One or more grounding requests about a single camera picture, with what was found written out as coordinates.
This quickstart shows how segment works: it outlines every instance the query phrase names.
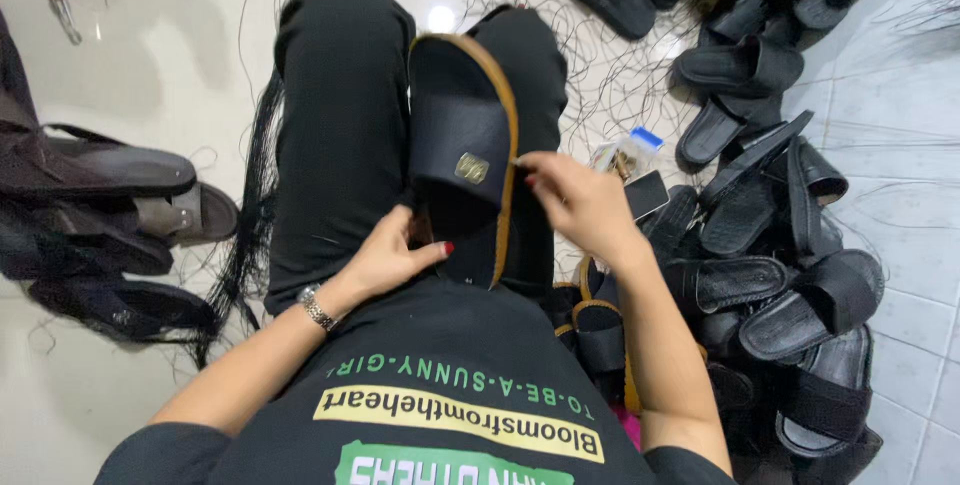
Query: glossy floor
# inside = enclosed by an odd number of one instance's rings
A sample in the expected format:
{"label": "glossy floor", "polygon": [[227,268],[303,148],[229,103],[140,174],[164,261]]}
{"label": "glossy floor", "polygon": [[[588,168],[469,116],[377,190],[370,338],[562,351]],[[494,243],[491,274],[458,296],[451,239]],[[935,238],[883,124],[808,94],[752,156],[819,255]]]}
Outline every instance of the glossy floor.
{"label": "glossy floor", "polygon": [[[188,155],[201,178],[241,196],[254,98],[273,66],[279,0],[71,0],[83,43],[70,46],[44,0],[0,0],[43,122],[76,123],[124,141]],[[397,0],[420,29],[465,30],[500,2],[535,7],[569,61],[561,149],[593,147],[643,124],[666,139],[669,184],[703,176],[672,164],[677,134],[696,115],[668,94],[669,60],[692,41],[684,13],[666,15],[628,46],[570,0]],[[960,472],[960,260],[954,33],[904,33],[897,14],[922,0],[861,0],[810,49],[784,115],[817,112],[807,134],[846,172],[834,215],[847,245],[882,255],[890,291],[877,332],[870,426],[886,444],[862,483],[946,483]],[[165,281],[203,293],[206,250],[179,250]],[[558,277],[576,262],[558,247]],[[172,348],[121,347],[51,319],[0,281],[0,482],[88,483],[104,457],[187,379]],[[232,329],[229,338],[241,340]]]}

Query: silver wristwatch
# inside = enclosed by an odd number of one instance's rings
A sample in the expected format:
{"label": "silver wristwatch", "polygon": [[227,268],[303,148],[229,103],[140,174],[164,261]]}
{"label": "silver wristwatch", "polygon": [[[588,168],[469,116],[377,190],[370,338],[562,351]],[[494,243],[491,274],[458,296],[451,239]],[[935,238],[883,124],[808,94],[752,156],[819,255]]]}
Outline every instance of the silver wristwatch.
{"label": "silver wristwatch", "polygon": [[320,284],[314,283],[300,290],[296,296],[296,302],[303,305],[306,314],[316,321],[326,332],[330,333],[340,322],[330,318],[330,315],[321,310],[320,304],[313,298],[313,295],[317,293],[319,288]]}

